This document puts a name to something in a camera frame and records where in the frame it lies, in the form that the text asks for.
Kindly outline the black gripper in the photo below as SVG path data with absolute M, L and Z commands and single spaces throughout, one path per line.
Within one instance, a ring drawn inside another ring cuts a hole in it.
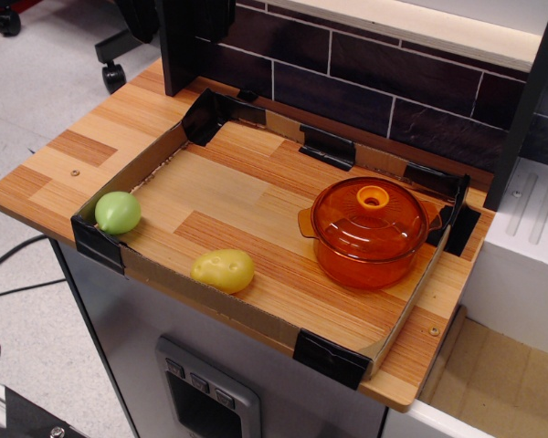
M 235 14 L 236 2 L 229 0 L 126 2 L 127 27 L 143 43 L 162 27 L 216 42 L 228 35 Z

